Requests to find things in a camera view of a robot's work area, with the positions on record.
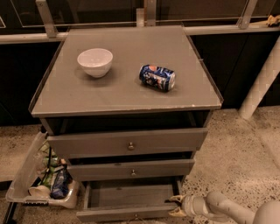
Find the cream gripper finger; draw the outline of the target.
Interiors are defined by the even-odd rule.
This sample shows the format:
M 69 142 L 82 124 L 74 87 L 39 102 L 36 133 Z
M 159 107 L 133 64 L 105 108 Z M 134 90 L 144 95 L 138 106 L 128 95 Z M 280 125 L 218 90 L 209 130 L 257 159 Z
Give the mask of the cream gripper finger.
M 186 217 L 186 212 L 183 211 L 180 207 L 177 207 L 169 212 L 171 217 Z
M 186 197 L 185 195 L 174 195 L 169 198 L 169 201 L 182 203 L 185 197 Z

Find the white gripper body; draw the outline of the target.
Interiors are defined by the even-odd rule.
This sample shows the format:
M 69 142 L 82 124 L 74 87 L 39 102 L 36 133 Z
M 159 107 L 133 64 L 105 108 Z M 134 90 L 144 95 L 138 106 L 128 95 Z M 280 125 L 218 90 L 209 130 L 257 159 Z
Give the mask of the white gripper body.
M 187 216 L 194 217 L 202 215 L 204 198 L 199 196 L 185 196 L 182 200 L 181 208 Z

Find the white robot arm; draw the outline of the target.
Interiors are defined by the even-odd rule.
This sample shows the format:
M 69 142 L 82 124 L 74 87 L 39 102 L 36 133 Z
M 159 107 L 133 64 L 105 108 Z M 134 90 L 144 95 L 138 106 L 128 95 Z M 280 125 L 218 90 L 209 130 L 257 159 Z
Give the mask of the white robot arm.
M 204 216 L 211 221 L 227 222 L 229 219 L 237 224 L 280 224 L 280 202 L 272 200 L 262 204 L 256 212 L 240 206 L 221 192 L 209 192 L 206 197 L 175 195 L 170 202 L 179 206 L 169 212 L 173 217 Z

